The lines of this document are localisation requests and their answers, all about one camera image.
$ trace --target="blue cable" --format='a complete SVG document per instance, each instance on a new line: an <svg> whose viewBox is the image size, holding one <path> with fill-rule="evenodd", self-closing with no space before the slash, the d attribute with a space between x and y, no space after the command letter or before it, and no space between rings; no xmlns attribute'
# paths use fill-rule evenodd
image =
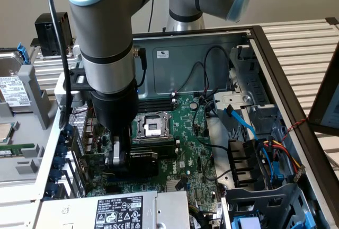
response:
<svg viewBox="0 0 339 229"><path fill-rule="evenodd" d="M247 123L242 119L242 117L240 117L240 115L239 115L235 110L233 110L233 111L231 112L231 115L232 115L234 118L236 118L236 119L239 121L240 124L242 124L244 127L248 128L248 129L253 133L254 138L255 138L256 140L258 140L258 137L257 137L257 135L256 135L256 132L255 132L254 128L253 128L252 126L250 126L249 124L247 124ZM271 183L272 183L272 181L273 181L273 175L274 175L273 167L272 167L271 161L270 161L270 159L269 159L269 156L268 156L266 150L265 150L264 148L262 148L261 150L262 150L262 152L264 153L264 155L266 156L267 162L268 162L268 164L269 164L269 166L270 166L270 170L271 170Z"/></svg>

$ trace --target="computer monitor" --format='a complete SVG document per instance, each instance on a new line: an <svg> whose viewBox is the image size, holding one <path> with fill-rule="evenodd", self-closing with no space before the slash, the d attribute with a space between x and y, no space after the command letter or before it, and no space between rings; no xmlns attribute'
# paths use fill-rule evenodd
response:
<svg viewBox="0 0 339 229"><path fill-rule="evenodd" d="M309 114L315 132L339 136L339 43Z"/></svg>

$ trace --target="capacitor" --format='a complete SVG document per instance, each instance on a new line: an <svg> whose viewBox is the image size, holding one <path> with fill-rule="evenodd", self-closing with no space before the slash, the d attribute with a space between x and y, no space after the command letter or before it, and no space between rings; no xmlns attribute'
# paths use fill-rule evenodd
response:
<svg viewBox="0 0 339 229"><path fill-rule="evenodd" d="M196 111L198 109L198 104L194 101L190 102L191 111Z"/></svg>
<svg viewBox="0 0 339 229"><path fill-rule="evenodd" d="M216 193L214 191L211 192L211 197L212 197L212 201L216 198Z"/></svg>

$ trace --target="wall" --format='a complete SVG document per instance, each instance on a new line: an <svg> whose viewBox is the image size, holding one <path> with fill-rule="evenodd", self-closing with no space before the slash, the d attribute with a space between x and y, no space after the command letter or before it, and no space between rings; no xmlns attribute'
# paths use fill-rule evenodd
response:
<svg viewBox="0 0 339 229"><path fill-rule="evenodd" d="M55 0L57 11L68 11L67 0ZM0 0L0 47L13 47L19 42L29 46L36 37L34 22L48 12L47 0ZM132 17L133 31L146 32L150 15L150 2ZM166 26L168 0L155 0L151 31ZM239 24L279 22L292 20L339 17L338 0L251 0ZM231 25L213 16L204 15L207 28Z"/></svg>

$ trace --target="robotic arm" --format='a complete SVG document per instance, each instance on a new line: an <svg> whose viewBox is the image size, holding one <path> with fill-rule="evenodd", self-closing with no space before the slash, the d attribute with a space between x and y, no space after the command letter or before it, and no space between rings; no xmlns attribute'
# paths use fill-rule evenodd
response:
<svg viewBox="0 0 339 229"><path fill-rule="evenodd" d="M95 114L114 143L107 166L126 172L138 112L131 17L149 0L69 1ZM246 1L170 0L171 30L182 30L182 23L198 20L202 12L236 21Z"/></svg>

